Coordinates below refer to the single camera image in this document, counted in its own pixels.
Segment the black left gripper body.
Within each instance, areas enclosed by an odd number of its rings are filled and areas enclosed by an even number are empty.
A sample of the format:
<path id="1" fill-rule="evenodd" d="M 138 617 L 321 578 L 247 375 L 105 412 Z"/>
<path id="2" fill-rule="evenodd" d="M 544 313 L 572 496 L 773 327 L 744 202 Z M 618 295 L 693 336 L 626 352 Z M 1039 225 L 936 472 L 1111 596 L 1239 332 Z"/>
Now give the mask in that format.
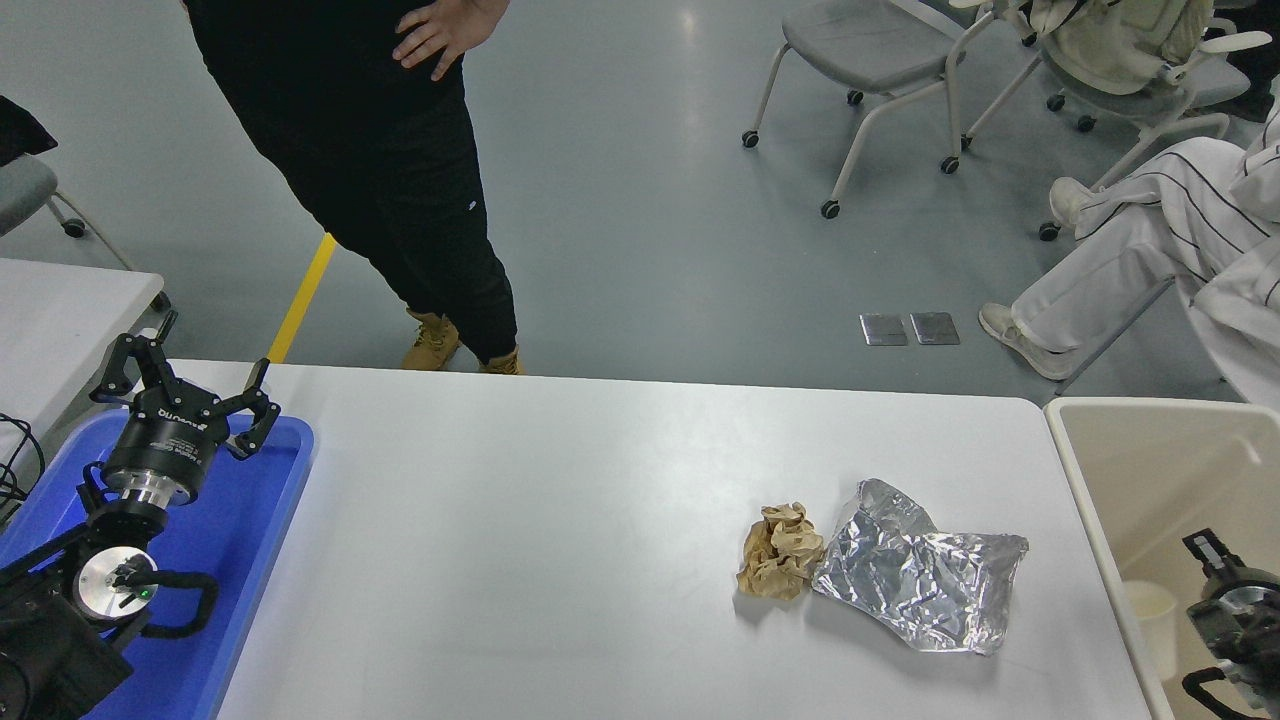
<path id="1" fill-rule="evenodd" d="M 140 391 L 104 464 L 104 484 L 122 495 L 129 483 L 159 477 L 174 486 L 175 498 L 197 498 L 230 434 L 227 415 L 214 409 L 218 401 L 197 386 L 180 386 L 175 400 L 160 386 Z"/>

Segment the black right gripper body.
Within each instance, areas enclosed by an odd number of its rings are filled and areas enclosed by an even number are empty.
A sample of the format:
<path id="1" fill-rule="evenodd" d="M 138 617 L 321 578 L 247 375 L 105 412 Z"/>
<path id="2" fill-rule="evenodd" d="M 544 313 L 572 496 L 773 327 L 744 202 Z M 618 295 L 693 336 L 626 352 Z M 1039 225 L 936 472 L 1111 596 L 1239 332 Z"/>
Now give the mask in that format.
<path id="1" fill-rule="evenodd" d="M 1212 656 L 1236 665 L 1276 666 L 1277 578 L 1208 578 L 1188 618 Z"/>

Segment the standing person's left hand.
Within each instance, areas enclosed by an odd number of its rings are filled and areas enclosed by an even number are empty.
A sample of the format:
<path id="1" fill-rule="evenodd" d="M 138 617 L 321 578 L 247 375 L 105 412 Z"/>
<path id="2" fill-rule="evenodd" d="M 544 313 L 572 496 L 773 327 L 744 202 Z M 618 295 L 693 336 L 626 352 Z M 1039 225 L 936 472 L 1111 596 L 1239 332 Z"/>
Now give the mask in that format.
<path id="1" fill-rule="evenodd" d="M 415 8 L 396 26 L 399 41 L 392 58 L 410 70 L 434 60 L 440 81 L 471 49 L 489 40 L 509 9 L 508 1 L 434 1 Z"/>

